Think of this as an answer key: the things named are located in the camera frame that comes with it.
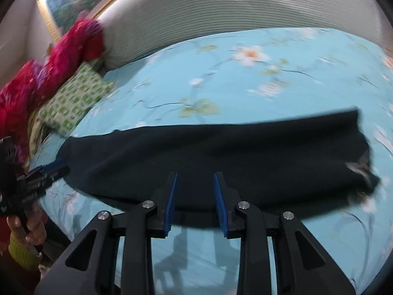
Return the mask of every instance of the metal screw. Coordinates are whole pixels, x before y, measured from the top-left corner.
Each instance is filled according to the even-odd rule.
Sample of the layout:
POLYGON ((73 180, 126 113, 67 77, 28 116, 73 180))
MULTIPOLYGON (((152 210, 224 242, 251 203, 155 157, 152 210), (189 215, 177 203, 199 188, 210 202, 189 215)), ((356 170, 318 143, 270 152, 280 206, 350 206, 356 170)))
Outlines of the metal screw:
POLYGON ((106 220, 109 217, 109 212, 107 211, 101 211, 97 215, 99 220, 106 220))
POLYGON ((240 201, 237 206, 239 206, 239 208, 241 208, 242 210, 246 210, 247 208, 250 207, 250 203, 246 202, 246 201, 240 201))
POLYGON ((286 220, 293 220, 294 219, 294 214, 290 211, 286 211, 282 214, 282 217, 285 218, 286 220))
POLYGON ((154 206, 154 202, 147 200, 142 203, 143 208, 152 208, 154 206))

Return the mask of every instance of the human hand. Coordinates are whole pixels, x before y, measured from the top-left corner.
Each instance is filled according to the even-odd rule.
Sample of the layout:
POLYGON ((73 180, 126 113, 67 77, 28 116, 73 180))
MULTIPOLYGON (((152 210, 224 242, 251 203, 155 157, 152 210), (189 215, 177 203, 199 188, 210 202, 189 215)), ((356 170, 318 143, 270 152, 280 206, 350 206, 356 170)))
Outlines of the human hand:
POLYGON ((26 238, 23 238, 18 228, 21 226, 20 218, 17 216, 9 216, 7 218, 7 224, 11 229, 11 235, 14 239, 21 245, 41 245, 46 240, 46 230, 44 223, 41 221, 42 210, 37 203, 33 204, 32 212, 28 217, 27 228, 29 229, 29 234, 26 238))

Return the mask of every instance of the light blue bedsheet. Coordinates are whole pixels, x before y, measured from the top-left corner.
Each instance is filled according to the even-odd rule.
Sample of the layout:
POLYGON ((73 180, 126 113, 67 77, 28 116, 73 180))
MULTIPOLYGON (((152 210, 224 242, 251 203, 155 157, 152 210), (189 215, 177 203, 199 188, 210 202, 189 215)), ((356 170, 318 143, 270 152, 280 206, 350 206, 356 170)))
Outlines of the light blue bedsheet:
MULTIPOLYGON (((382 181, 362 204, 303 222, 358 294, 373 280, 393 247, 393 63, 380 47, 333 29, 215 34, 167 47, 108 72, 105 80, 118 88, 72 136, 144 125, 271 121, 359 107, 373 170, 382 181)), ((63 141, 52 134, 32 167, 54 160, 63 141)), ((41 203, 70 239, 99 211, 119 212, 63 180, 41 203)), ((157 293, 235 294, 239 247, 219 230, 173 227, 167 239, 153 241, 157 293)), ((117 281, 120 274, 118 260, 117 281)))

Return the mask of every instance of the wall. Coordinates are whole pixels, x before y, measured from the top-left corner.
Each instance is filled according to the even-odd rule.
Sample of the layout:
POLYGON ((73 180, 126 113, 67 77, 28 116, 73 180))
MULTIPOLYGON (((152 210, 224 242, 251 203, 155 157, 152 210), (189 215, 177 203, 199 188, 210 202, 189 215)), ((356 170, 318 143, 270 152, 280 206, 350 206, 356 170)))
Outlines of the wall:
POLYGON ((35 0, 15 0, 0 23, 0 77, 25 55, 26 36, 35 0))
POLYGON ((53 42, 52 35, 40 14, 37 4, 34 3, 26 41, 26 57, 43 64, 46 50, 51 42, 53 42))
POLYGON ((26 57, 23 55, 20 59, 16 60, 10 65, 6 71, 0 76, 0 89, 6 85, 17 74, 20 68, 27 62, 26 57))

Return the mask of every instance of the flower print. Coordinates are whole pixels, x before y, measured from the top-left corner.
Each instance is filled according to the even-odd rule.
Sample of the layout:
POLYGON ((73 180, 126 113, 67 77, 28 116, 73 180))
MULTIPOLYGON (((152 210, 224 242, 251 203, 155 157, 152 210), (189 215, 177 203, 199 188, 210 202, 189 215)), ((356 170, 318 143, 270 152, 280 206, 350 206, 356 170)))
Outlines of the flower print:
POLYGON ((80 194, 78 192, 73 192, 64 196, 64 204, 66 205, 66 211, 69 215, 72 215, 75 211, 74 205, 78 201, 80 194))
POLYGON ((325 62, 325 63, 329 63, 330 61, 325 59, 325 58, 317 58, 319 61, 325 62))
POLYGON ((53 186, 51 186, 50 189, 46 190, 46 196, 52 197, 53 195, 53 186))
POLYGON ((94 116, 96 116, 100 111, 102 111, 102 109, 101 109, 100 107, 94 108, 93 110, 91 110, 91 115, 94 117, 94 116))
POLYGON ((287 65, 288 63, 289 63, 289 61, 287 59, 280 58, 280 61, 278 62, 278 65, 279 66, 287 65))
POLYGON ((390 177, 388 177, 388 176, 382 177, 381 182, 382 182, 383 186, 389 185, 390 184, 390 177))
POLYGON ((313 28, 301 28, 300 30, 300 37, 303 39, 315 39, 317 35, 317 30, 313 28))
POLYGON ((393 224, 390 223, 390 238, 389 238, 389 243, 388 246, 385 247, 382 251, 382 254, 388 257, 393 250, 393 224))
POLYGON ((143 126, 147 126, 146 122, 140 121, 138 123, 135 124, 135 128, 137 127, 143 127, 143 126))
POLYGON ((204 51, 213 51, 213 50, 215 50, 215 49, 217 49, 217 46, 216 46, 216 45, 204 45, 204 46, 201 46, 201 47, 199 48, 197 54, 199 54, 199 53, 201 53, 201 52, 204 52, 204 51))
POLYGON ((147 64, 152 64, 162 55, 162 52, 155 53, 147 59, 147 64))
POLYGON ((121 214, 123 213, 123 211, 120 210, 116 210, 114 208, 111 208, 111 210, 109 211, 112 215, 117 215, 117 214, 121 214))
POLYGON ((115 96, 117 94, 119 94, 119 90, 115 90, 115 91, 109 93, 105 98, 106 99, 110 99, 111 97, 113 97, 113 96, 115 96))
POLYGON ((390 152, 391 155, 393 155, 393 144, 387 138, 388 134, 382 127, 378 125, 375 126, 377 128, 377 130, 374 132, 375 139, 380 142, 390 152))
POLYGON ((388 197, 388 193, 386 192, 386 190, 382 187, 379 190, 379 194, 381 195, 382 199, 386 200, 386 198, 388 197))
POLYGON ((389 109, 386 110, 386 114, 392 117, 392 113, 393 113, 393 104, 389 103, 389 109))
POLYGON ((232 60, 240 61, 243 66, 251 67, 255 62, 266 62, 270 57, 262 53, 262 48, 258 45, 251 47, 237 47, 236 53, 232 56, 232 60))
POLYGON ((355 172, 356 174, 362 175, 365 182, 367 183, 367 185, 369 187, 372 187, 372 183, 371 183, 371 179, 370 179, 370 175, 368 174, 367 170, 368 165, 364 165, 362 164, 360 161, 359 163, 354 163, 354 162, 347 162, 345 163, 345 165, 352 171, 355 172))
POLYGON ((261 72, 263 75, 280 74, 281 69, 277 65, 270 65, 266 70, 261 72))
POLYGON ((363 211, 369 214, 375 214, 377 211, 377 204, 374 197, 367 196, 361 203, 363 211))
POLYGON ((196 101, 193 105, 185 105, 180 111, 181 118, 189 118, 194 114, 200 115, 217 115, 220 113, 219 107, 209 101, 209 99, 200 99, 196 101))
POLYGON ((382 63, 386 66, 391 72, 393 72, 393 59, 391 57, 382 58, 382 63))
POLYGON ((277 96, 282 92, 285 84, 286 83, 284 82, 278 81, 269 82, 266 84, 260 84, 260 86, 258 86, 258 90, 249 89, 248 92, 251 94, 258 94, 260 96, 277 96))
POLYGON ((190 80, 190 85, 197 87, 202 82, 203 82, 203 78, 193 78, 192 80, 190 80))

